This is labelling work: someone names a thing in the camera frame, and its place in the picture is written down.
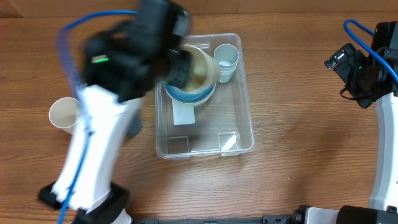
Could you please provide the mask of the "teal blue bowl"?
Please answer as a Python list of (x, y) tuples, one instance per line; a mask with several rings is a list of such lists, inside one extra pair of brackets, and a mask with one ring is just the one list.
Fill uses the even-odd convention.
[(169, 96), (176, 101), (182, 103), (197, 103), (209, 96), (210, 93), (215, 89), (215, 87), (216, 85), (213, 85), (198, 93), (186, 93), (174, 86), (165, 85), (165, 90), (169, 94)]

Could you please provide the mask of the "tall cream cup back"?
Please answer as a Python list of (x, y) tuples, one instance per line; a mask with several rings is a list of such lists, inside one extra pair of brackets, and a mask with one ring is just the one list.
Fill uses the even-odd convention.
[(219, 82), (221, 76), (220, 67), (213, 57), (202, 49), (189, 44), (182, 45), (182, 50), (190, 52), (192, 60), (190, 62), (188, 83), (180, 90), (185, 93), (196, 94)]

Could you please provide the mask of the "tall cream cup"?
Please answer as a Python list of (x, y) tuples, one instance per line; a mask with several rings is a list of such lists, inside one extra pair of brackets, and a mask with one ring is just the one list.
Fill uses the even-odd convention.
[(53, 126), (69, 134), (81, 118), (81, 103), (72, 97), (57, 100), (49, 109), (49, 120)]
[(182, 45), (182, 50), (190, 52), (192, 60), (190, 62), (188, 83), (180, 90), (185, 93), (196, 94), (219, 82), (221, 76), (220, 67), (213, 57), (202, 49), (189, 44)]

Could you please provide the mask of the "cream bowl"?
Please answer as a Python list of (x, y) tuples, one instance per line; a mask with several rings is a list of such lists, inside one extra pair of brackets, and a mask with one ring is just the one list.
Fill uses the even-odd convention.
[(177, 102), (177, 103), (180, 103), (181, 105), (196, 107), (196, 106), (200, 106), (200, 105), (203, 105), (204, 103), (206, 103), (206, 102), (209, 100), (209, 98), (212, 96), (212, 94), (214, 93), (214, 91), (215, 91), (215, 90), (212, 90), (212, 92), (210, 92), (209, 94), (207, 94), (207, 95), (204, 97), (204, 99), (202, 99), (202, 100), (200, 100), (200, 101), (197, 101), (197, 102), (194, 102), (194, 103), (184, 103), (184, 102), (182, 102), (182, 101), (178, 101), (178, 100), (176, 100), (175, 98), (173, 98), (173, 97), (169, 94), (168, 91), (166, 91), (166, 94), (167, 94), (173, 101), (175, 101), (175, 102)]

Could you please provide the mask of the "small mint green cup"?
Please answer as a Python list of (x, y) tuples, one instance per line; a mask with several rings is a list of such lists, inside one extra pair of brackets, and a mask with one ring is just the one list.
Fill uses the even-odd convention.
[(229, 74), (221, 74), (221, 75), (220, 75), (220, 80), (219, 80), (219, 82), (220, 82), (220, 83), (226, 83), (226, 82), (228, 82), (228, 81), (231, 79), (232, 76), (233, 76), (232, 73), (229, 73)]

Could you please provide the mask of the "small grey cup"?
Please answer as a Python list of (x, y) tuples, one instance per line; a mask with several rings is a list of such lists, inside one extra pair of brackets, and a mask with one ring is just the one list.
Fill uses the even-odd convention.
[(238, 63), (239, 51), (231, 44), (221, 44), (214, 51), (214, 58), (220, 67), (229, 68)]

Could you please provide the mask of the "small light blue cup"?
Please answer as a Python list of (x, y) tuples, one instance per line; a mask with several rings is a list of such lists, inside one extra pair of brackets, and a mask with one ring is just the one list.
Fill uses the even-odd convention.
[(222, 72), (230, 72), (230, 71), (235, 71), (236, 67), (237, 67), (237, 62), (236, 63), (230, 63), (229, 61), (220, 61), (219, 62), (219, 66), (220, 66), (220, 70)]

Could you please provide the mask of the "small pink cup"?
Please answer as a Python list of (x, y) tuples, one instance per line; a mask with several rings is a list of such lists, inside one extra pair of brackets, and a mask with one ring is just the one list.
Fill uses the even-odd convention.
[(231, 76), (236, 70), (236, 67), (234, 68), (220, 68), (220, 74), (221, 76)]

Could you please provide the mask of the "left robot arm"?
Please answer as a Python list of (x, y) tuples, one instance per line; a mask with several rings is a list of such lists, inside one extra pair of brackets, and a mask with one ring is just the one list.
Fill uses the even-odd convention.
[[(78, 70), (68, 35), (96, 17), (126, 16), (114, 27), (91, 36)], [(138, 11), (95, 12), (66, 25), (56, 45), (70, 88), (81, 105), (67, 158), (58, 180), (39, 199), (59, 210), (76, 211), (75, 223), (131, 223), (129, 192), (112, 183), (119, 149), (141, 130), (139, 110), (156, 84), (187, 85), (192, 57), (180, 44), (190, 30), (190, 15), (172, 1), (142, 1)]]

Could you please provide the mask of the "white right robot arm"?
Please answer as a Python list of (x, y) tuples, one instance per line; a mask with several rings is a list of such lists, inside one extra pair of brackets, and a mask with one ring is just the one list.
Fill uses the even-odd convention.
[(325, 66), (344, 81), (340, 92), (349, 92), (350, 100), (364, 109), (376, 105), (377, 167), (368, 207), (302, 205), (284, 223), (397, 223), (397, 22), (380, 22), (370, 30), (348, 19), (343, 27), (369, 55), (347, 43)]

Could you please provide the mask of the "tall blue cup front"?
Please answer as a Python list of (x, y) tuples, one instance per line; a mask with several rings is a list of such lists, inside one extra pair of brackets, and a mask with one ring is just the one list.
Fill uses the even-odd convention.
[(139, 111), (136, 113), (135, 117), (132, 119), (131, 125), (127, 131), (128, 136), (136, 136), (140, 133), (142, 129), (142, 120)]

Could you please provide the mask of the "white label in bin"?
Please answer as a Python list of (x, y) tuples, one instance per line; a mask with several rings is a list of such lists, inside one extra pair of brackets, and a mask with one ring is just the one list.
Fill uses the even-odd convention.
[(172, 110), (175, 126), (195, 123), (195, 112), (193, 106), (184, 105), (172, 100)]

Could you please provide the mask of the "tall cream cup front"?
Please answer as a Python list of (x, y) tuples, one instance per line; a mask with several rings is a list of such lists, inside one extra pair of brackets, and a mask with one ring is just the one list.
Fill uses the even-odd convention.
[(69, 134), (81, 118), (81, 103), (72, 97), (57, 100), (49, 109), (49, 120), (53, 126)]

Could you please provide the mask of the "clear plastic storage bin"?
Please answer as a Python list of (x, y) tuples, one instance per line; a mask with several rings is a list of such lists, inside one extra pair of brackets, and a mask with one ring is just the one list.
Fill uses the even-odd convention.
[(221, 44), (239, 51), (235, 72), (226, 83), (217, 83), (203, 105), (194, 107), (195, 123), (175, 126), (172, 99), (165, 85), (155, 87), (155, 148), (164, 159), (193, 156), (235, 156), (254, 147), (254, 131), (246, 83), (241, 39), (238, 34), (191, 35), (186, 43), (213, 55)]

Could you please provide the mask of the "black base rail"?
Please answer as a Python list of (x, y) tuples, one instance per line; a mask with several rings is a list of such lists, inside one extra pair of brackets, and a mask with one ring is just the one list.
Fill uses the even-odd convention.
[(261, 218), (208, 218), (208, 219), (182, 219), (158, 220), (135, 219), (133, 224), (289, 224), (291, 215), (264, 215)]

